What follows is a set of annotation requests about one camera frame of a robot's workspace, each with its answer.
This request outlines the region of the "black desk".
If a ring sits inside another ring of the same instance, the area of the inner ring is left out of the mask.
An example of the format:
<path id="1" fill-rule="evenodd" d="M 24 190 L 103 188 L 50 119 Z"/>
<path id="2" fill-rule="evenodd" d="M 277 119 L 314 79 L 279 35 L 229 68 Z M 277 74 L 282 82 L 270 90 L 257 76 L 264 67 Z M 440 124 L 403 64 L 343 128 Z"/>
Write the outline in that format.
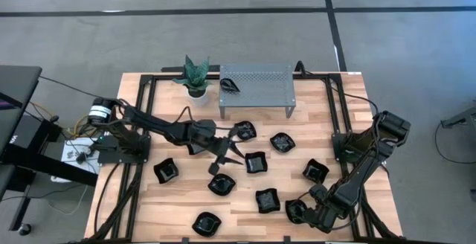
<path id="1" fill-rule="evenodd" d="M 28 115 L 27 106 L 39 83 L 39 66 L 0 65 L 0 202 L 6 190 L 22 193 L 9 230 L 21 236 L 31 232 L 23 222 L 38 172 L 94 187 L 97 174 L 42 154 L 62 129 L 53 121 Z"/>

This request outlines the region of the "grey stand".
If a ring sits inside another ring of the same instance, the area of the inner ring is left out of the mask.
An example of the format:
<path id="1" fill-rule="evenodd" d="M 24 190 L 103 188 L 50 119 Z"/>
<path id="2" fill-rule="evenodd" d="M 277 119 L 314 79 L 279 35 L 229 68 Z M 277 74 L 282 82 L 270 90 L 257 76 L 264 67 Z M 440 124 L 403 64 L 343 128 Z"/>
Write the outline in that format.
<path id="1" fill-rule="evenodd" d="M 452 128 L 456 124 L 465 124 L 476 130 L 476 101 L 474 106 L 455 114 L 448 119 L 441 120 L 440 123 L 445 129 Z"/>

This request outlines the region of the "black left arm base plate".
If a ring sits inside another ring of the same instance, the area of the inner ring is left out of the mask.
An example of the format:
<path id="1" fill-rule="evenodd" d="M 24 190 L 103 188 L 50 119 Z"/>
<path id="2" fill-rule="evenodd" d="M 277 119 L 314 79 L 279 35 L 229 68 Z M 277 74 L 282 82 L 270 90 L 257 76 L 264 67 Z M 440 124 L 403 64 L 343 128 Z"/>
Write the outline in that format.
<path id="1" fill-rule="evenodd" d="M 95 147 L 100 164 L 143 164 L 148 161 L 151 137 L 140 135 L 133 144 L 107 135 Z"/>

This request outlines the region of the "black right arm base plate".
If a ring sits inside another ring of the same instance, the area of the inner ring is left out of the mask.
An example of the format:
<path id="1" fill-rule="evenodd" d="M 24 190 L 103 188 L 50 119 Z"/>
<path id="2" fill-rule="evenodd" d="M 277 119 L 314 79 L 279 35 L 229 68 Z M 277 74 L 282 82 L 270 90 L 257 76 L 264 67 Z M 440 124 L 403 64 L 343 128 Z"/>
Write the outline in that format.
<path id="1" fill-rule="evenodd" d="M 374 138 L 370 133 L 334 134 L 331 139 L 335 158 L 339 161 L 355 164 L 367 155 L 379 157 Z"/>

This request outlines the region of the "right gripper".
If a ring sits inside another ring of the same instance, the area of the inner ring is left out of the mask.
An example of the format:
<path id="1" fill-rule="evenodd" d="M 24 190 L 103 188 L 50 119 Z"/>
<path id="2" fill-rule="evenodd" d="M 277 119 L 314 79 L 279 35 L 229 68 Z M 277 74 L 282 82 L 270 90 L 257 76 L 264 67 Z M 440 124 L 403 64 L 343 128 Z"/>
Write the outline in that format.
<path id="1" fill-rule="evenodd" d="M 335 195 L 325 195 L 323 199 L 314 200 L 316 202 L 315 208 L 297 207 L 297 213 L 303 215 L 300 219 L 326 234 L 334 231 L 335 221 L 341 210 L 338 198 Z"/>

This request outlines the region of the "snake plant in white pot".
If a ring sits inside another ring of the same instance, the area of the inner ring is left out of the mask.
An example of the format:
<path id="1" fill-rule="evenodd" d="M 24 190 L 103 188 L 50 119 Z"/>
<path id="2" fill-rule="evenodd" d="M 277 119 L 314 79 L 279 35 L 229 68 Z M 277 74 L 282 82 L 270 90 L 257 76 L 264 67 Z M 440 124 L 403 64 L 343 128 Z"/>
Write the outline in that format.
<path id="1" fill-rule="evenodd" d="M 208 102 L 208 72 L 209 58 L 196 65 L 188 55 L 185 56 L 184 73 L 181 78 L 174 78 L 173 82 L 183 85 L 187 95 L 195 106 L 203 106 Z"/>

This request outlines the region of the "white power strip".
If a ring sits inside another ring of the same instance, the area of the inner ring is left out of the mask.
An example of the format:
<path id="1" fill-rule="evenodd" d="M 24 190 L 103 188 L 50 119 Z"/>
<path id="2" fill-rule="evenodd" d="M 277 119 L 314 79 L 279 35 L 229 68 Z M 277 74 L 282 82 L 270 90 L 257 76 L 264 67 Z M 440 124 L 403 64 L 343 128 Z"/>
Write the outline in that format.
<path id="1" fill-rule="evenodd" d="M 67 140 L 64 143 L 61 162 L 79 167 L 91 173 L 98 173 L 99 164 L 97 160 L 100 153 L 97 150 L 91 150 L 93 140 L 94 139 L 90 138 Z"/>

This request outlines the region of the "grey perforated metal shelf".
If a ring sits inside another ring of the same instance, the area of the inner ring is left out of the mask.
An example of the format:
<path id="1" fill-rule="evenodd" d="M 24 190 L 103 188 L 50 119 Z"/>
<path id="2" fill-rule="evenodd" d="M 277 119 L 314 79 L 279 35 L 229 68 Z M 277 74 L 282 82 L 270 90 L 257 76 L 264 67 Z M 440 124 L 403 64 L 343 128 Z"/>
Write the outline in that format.
<path id="1" fill-rule="evenodd" d="M 227 63 L 220 65 L 219 79 L 229 79 L 238 90 L 219 92 L 220 118 L 227 108 L 283 107 L 290 118 L 296 97 L 290 63 Z"/>

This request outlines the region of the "black leaf-shaped mini plate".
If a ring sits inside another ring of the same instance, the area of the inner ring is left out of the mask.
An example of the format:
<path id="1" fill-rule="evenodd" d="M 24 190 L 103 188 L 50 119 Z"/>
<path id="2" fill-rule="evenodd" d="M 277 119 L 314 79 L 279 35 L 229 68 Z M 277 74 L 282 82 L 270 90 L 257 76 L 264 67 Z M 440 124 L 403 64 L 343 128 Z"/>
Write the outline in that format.
<path id="1" fill-rule="evenodd" d="M 305 208 L 307 208 L 307 205 L 300 199 L 289 200 L 285 203 L 287 218 L 293 224 L 305 223 L 300 219 L 300 217 L 302 217 L 303 215 L 298 214 L 298 206 L 304 206 Z"/>
<path id="2" fill-rule="evenodd" d="M 236 182 L 230 176 L 219 173 L 212 178 L 208 188 L 218 196 L 227 196 L 235 185 Z"/>
<path id="3" fill-rule="evenodd" d="M 237 137 L 240 140 L 247 141 L 257 137 L 257 131 L 250 121 L 240 121 L 234 126 L 237 128 Z"/>
<path id="4" fill-rule="evenodd" d="M 192 224 L 192 229 L 202 237 L 213 237 L 218 231 L 222 220 L 213 213 L 202 212 Z"/>
<path id="5" fill-rule="evenodd" d="M 279 132 L 272 136 L 270 143 L 279 153 L 287 153 L 296 147 L 294 140 L 284 132 Z"/>

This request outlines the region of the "black flat bar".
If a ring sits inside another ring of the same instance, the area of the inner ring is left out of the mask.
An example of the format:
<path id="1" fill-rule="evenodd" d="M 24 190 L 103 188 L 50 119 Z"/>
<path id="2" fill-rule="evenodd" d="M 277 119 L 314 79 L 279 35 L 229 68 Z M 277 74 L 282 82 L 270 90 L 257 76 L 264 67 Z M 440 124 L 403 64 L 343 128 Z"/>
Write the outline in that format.
<path id="1" fill-rule="evenodd" d="M 210 65 L 209 66 L 209 72 L 219 72 L 220 71 L 220 65 Z M 184 66 L 171 66 L 171 67 L 163 67 L 161 69 L 161 72 L 163 73 L 183 73 L 184 72 Z"/>

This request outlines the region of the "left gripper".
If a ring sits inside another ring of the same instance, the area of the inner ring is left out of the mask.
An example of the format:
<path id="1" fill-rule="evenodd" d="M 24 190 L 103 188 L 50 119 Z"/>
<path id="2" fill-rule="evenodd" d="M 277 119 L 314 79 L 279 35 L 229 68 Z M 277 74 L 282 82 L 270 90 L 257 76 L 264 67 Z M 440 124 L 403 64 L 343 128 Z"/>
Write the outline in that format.
<path id="1" fill-rule="evenodd" d="M 216 124 L 212 120 L 193 121 L 189 125 L 189 144 L 196 144 L 205 148 L 205 151 L 213 153 L 219 157 L 220 164 L 232 163 L 242 164 L 242 162 L 226 157 L 228 149 L 239 157 L 245 156 L 238 149 L 236 141 L 232 141 L 229 137 L 216 136 Z"/>

